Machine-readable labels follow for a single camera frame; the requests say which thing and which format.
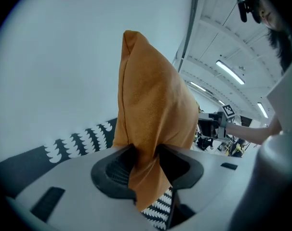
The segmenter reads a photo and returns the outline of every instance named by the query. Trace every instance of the fluorescent light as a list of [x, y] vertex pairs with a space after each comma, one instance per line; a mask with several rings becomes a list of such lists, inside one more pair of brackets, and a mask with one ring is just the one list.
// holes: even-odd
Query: fluorescent light
[[263, 115], [268, 118], [267, 113], [264, 109], [264, 107], [262, 106], [262, 104], [260, 102], [257, 103], [258, 107], [260, 107], [261, 111], [263, 112]]
[[244, 81], [236, 73], [234, 73], [233, 70], [231, 70], [228, 66], [226, 66], [223, 62], [217, 61], [216, 64], [220, 68], [222, 68], [223, 70], [225, 70], [226, 72], [228, 72], [236, 81], [238, 81], [239, 84], [241, 84], [241, 85], [244, 84]]
[[200, 87], [199, 85], [195, 84], [194, 82], [190, 82], [190, 84], [191, 84], [192, 86], [195, 86], [195, 87], [197, 87], [197, 88], [200, 88], [202, 91], [206, 91], [203, 87]]

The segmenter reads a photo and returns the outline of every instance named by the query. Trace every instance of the woman's hair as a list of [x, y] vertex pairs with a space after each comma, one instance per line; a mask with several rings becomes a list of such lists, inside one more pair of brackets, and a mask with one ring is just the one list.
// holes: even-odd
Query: woman's hair
[[[292, 32], [292, 0], [270, 0], [284, 18], [289, 26], [289, 31]], [[276, 32], [274, 30], [269, 30], [268, 39], [270, 45], [277, 50], [278, 58], [280, 59], [280, 64], [283, 71], [292, 62], [292, 44], [290, 37], [286, 32]]]
[[280, 59], [283, 72], [285, 72], [292, 63], [291, 41], [285, 32], [277, 32], [271, 29], [269, 29], [267, 36], [271, 47], [277, 50], [277, 57]]
[[245, 142], [246, 142], [246, 141], [243, 140], [243, 139], [238, 139], [238, 140], [236, 141], [236, 144], [239, 144], [240, 146], [242, 146], [242, 145], [244, 145]]

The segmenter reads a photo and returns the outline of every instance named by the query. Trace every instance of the ceiling beam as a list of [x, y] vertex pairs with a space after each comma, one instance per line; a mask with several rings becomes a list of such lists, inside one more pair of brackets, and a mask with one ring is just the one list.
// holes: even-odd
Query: ceiling beam
[[205, 4], [206, 0], [198, 0], [198, 4], [197, 4], [197, 8], [196, 8], [196, 12], [195, 12], [195, 17], [194, 17], [194, 22], [193, 22], [193, 26], [192, 26], [192, 31], [191, 31], [191, 36], [189, 39], [189, 43], [188, 43], [188, 47], [186, 49], [186, 53], [185, 53], [185, 57], [184, 59], [186, 59], [191, 51], [192, 45], [194, 44], [194, 40], [196, 38], [196, 33], [198, 30], [198, 26], [199, 26], [199, 20], [201, 18], [202, 15], [202, 11], [204, 8], [204, 4]]
[[[196, 77], [193, 78], [192, 76], [190, 76], [186, 72], [183, 72], [182, 75], [185, 75], [186, 77], [188, 77], [190, 79], [190, 81], [194, 81], [197, 84], [200, 84], [200, 85], [201, 84], [204, 84], [204, 83], [200, 83], [200, 81]], [[235, 113], [237, 115], [244, 116], [244, 117], [247, 117], [247, 118], [250, 118], [250, 119], [255, 119], [255, 120], [259, 120], [261, 118], [259, 115], [257, 115], [254, 112], [236, 108], [234, 103], [231, 103], [229, 100], [227, 100], [224, 97], [222, 98], [221, 95], [219, 93], [217, 93], [211, 86], [209, 86], [207, 83], [206, 83], [206, 85], [207, 85], [206, 88], [208, 88], [212, 93], [214, 93], [216, 95], [215, 98], [220, 97], [220, 100], [222, 102], [224, 102], [225, 104], [231, 104], [232, 105], [232, 108], [234, 109], [234, 111], [235, 111]], [[213, 100], [212, 98], [210, 98], [208, 95], [204, 94], [202, 91], [199, 91], [199, 90], [195, 89], [194, 87], [190, 86], [189, 84], [188, 84], [188, 87], [189, 87], [189, 89], [193, 90], [194, 92], [196, 92], [196, 93], [204, 96], [205, 98], [207, 98], [209, 101], [213, 102], [218, 107], [221, 106], [218, 102], [216, 102], [215, 100]]]
[[[265, 30], [265, 28], [263, 28], [263, 30], [259, 30], [255, 35], [253, 35], [250, 39], [248, 39], [245, 43], [251, 47], [253, 44], [255, 44], [258, 40], [262, 39], [263, 37], [265, 37], [267, 34], [267, 30]], [[234, 57], [235, 55], [237, 55], [239, 52], [241, 51], [240, 48], [237, 48], [233, 53], [231, 53], [227, 59], [230, 59], [232, 57]], [[261, 57], [264, 57], [266, 56], [266, 54], [262, 54], [262, 55], [258, 55], [258, 57], [254, 57], [251, 59], [254, 60], [254, 59], [257, 59], [257, 58], [261, 58]]]
[[260, 66], [261, 69], [265, 72], [267, 76], [267, 81], [271, 86], [275, 84], [275, 80], [270, 76], [269, 71], [267, 70], [267, 67], [263, 64], [263, 62], [258, 58], [258, 54], [256, 54], [241, 38], [239, 38], [236, 34], [228, 30], [225, 26], [222, 26], [221, 24], [207, 18], [207, 17], [201, 17], [199, 20], [199, 23], [202, 25], [207, 26], [208, 28], [212, 28], [217, 33], [223, 34], [227, 38], [230, 38], [235, 42], [235, 44], [245, 53], [249, 56], [250, 59], [255, 59], [254, 61]]
[[193, 80], [193, 82], [195, 82], [196, 84], [202, 85], [204, 88], [208, 89], [209, 91], [211, 91], [213, 94], [208, 93], [209, 95], [213, 96], [215, 99], [217, 100], [221, 100], [222, 102], [226, 103], [226, 104], [232, 104], [233, 108], [237, 108], [238, 106], [231, 101], [228, 97], [226, 97], [225, 95], [220, 94], [215, 88], [213, 88], [211, 85], [209, 85], [207, 82], [203, 81], [202, 79], [193, 76], [192, 74], [190, 74], [189, 72], [183, 71], [182, 75], [188, 77], [190, 79], [190, 81]]
[[240, 90], [238, 90], [237, 88], [235, 88], [235, 86], [233, 86], [230, 82], [228, 82], [226, 79], [224, 79], [223, 76], [218, 76], [217, 72], [215, 72], [213, 69], [211, 69], [210, 67], [208, 67], [207, 65], [205, 65], [204, 63], [201, 63], [197, 60], [195, 60], [194, 58], [192, 58], [191, 56], [189, 56], [187, 58], [187, 61], [203, 68], [204, 70], [208, 71], [210, 74], [212, 74], [214, 77], [216, 77], [217, 79], [221, 80], [225, 85], [227, 85], [228, 87], [230, 87], [235, 94], [237, 94], [239, 96], [240, 99], [242, 99], [248, 106], [248, 108], [254, 112], [257, 112], [257, 109], [254, 107], [254, 105], [249, 101], [249, 99], [240, 92]]

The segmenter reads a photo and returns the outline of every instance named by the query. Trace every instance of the orange fabric bag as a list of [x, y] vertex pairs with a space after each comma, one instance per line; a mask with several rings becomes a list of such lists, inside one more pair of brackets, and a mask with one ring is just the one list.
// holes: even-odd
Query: orange fabric bag
[[156, 146], [190, 149], [199, 105], [169, 61], [139, 32], [125, 31], [118, 86], [118, 119], [113, 146], [134, 144], [137, 162], [129, 188], [139, 211], [170, 187], [159, 165]]

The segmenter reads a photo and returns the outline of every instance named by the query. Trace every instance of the white ceiling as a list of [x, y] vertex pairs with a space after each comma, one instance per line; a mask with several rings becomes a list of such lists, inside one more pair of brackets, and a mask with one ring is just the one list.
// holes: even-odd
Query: white ceiling
[[[280, 78], [276, 53], [267, 41], [267, 29], [248, 14], [243, 23], [237, 0], [199, 0], [192, 34], [180, 74], [213, 93], [211, 99], [231, 104], [238, 115], [269, 122], [273, 110], [265, 96]], [[244, 81], [240, 85], [215, 63], [221, 60]]]

